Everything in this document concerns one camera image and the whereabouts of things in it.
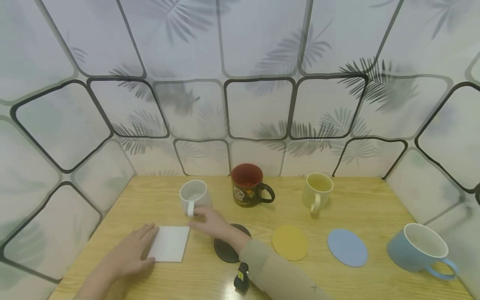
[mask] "mug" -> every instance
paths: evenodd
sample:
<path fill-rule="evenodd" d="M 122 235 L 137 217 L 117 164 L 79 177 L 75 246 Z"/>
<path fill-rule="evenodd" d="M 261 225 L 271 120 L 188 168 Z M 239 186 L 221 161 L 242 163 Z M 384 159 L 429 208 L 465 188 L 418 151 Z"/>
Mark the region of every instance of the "mug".
<path fill-rule="evenodd" d="M 232 170 L 233 200 L 242 207 L 252 207 L 261 202 L 275 200 L 272 188 L 262 182 L 264 174 L 254 164 L 241 164 Z M 271 199 L 262 198 L 262 190 L 267 190 Z"/>
<path fill-rule="evenodd" d="M 452 280 L 458 273 L 457 266 L 449 259 L 445 241 L 430 228 L 422 224 L 409 223 L 397 233 L 387 245 L 388 256 L 404 270 L 418 272 L 426 269 L 433 276 Z M 431 264 L 441 261 L 453 270 L 452 275 L 432 269 Z"/>
<path fill-rule="evenodd" d="M 180 188 L 180 199 L 183 212 L 188 217 L 193 217 L 193 210 L 199 206 L 212 206 L 207 185 L 201 180 L 191 180 Z"/>
<path fill-rule="evenodd" d="M 333 190 L 333 181 L 325 174 L 312 173 L 307 176 L 301 200 L 303 205 L 310 208 L 311 213 L 317 213 L 324 208 Z"/>

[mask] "black mug handle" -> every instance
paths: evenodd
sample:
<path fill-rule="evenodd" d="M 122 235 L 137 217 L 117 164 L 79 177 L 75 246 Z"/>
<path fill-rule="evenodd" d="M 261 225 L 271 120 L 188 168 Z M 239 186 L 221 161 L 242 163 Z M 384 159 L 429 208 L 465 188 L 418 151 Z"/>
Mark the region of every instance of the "black mug handle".
<path fill-rule="evenodd" d="M 260 202 L 272 203 L 273 200 L 275 200 L 275 193 L 273 192 L 272 188 L 265 183 L 260 183 L 260 184 L 261 184 L 260 189 L 261 190 L 267 190 L 267 192 L 270 194 L 270 197 L 272 197 L 271 199 L 265 199 L 265 198 L 260 197 Z"/>

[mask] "mug handle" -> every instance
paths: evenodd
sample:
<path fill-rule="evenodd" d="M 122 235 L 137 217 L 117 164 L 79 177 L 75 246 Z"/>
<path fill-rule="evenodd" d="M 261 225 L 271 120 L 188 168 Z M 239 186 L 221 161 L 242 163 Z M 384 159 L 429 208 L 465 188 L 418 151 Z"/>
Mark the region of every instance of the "mug handle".
<path fill-rule="evenodd" d="M 260 189 L 261 190 L 267 190 L 267 192 L 270 194 L 270 197 L 272 197 L 271 199 L 265 199 L 265 198 L 260 197 L 260 202 L 272 203 L 273 200 L 275 200 L 275 193 L 273 192 L 272 188 L 265 183 L 260 183 L 260 184 L 261 184 Z"/>
<path fill-rule="evenodd" d="M 447 264 L 453 271 L 453 274 L 442 274 L 440 272 L 437 272 L 435 271 L 431 266 L 428 266 L 426 269 L 428 272 L 430 272 L 430 274 L 432 274 L 433 276 L 439 278 L 439 279 L 443 279 L 443 280 L 453 280 L 456 278 L 456 275 L 458 274 L 458 267 L 456 266 L 456 264 L 454 264 L 454 262 L 452 262 L 451 260 L 447 259 L 447 258 L 442 258 L 440 260 L 441 262 Z"/>
<path fill-rule="evenodd" d="M 319 194 L 315 194 L 315 202 L 310 206 L 310 212 L 312 214 L 318 213 L 321 202 L 322 202 L 321 196 Z"/>
<path fill-rule="evenodd" d="M 188 202 L 188 208 L 187 208 L 187 216 L 189 218 L 193 218 L 193 210 L 195 208 L 195 202 L 189 201 Z"/>

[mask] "beige sleeve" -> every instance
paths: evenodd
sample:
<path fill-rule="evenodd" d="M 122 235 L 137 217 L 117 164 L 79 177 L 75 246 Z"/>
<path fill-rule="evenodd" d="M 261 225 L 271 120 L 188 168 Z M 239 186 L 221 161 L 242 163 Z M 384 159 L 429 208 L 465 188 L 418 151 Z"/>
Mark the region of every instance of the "beige sleeve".
<path fill-rule="evenodd" d="M 273 300 L 330 299 L 300 268 L 259 240 L 243 247 L 240 261 L 248 265 L 250 280 Z"/>

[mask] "table surface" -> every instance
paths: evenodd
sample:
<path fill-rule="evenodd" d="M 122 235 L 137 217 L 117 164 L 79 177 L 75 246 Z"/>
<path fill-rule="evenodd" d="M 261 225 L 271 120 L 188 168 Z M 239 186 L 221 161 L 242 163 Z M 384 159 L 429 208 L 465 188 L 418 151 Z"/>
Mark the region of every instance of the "table surface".
<path fill-rule="evenodd" d="M 58 285 L 50 300 L 72 299 L 102 257 L 133 229 L 148 222 L 185 226 L 179 200 L 180 187 L 201 179 L 208 186 L 214 208 L 230 223 L 244 225 L 255 239 L 271 246 L 280 225 L 300 228 L 309 241 L 308 254 L 298 265 L 333 299 L 473 299 L 462 283 L 441 281 L 426 272 L 409 273 L 397 267 L 386 253 L 386 244 L 412 217 L 388 185 L 378 178 L 333 178 L 330 201 L 318 217 L 301 203 L 304 180 L 296 177 L 265 178 L 275 191 L 271 204 L 242 208 L 233 201 L 230 177 L 137 176 L 125 188 L 105 220 Z M 345 228 L 365 243 L 369 258 L 360 268 L 337 261 L 327 246 L 328 233 Z M 117 282 L 108 299 L 135 300 L 236 300 L 269 299 L 254 285 L 241 296 L 233 287 L 238 264 L 221 261 L 213 240 L 190 231 L 182 263 L 156 263 L 134 278 Z M 448 269 L 443 265 L 441 271 Z"/>

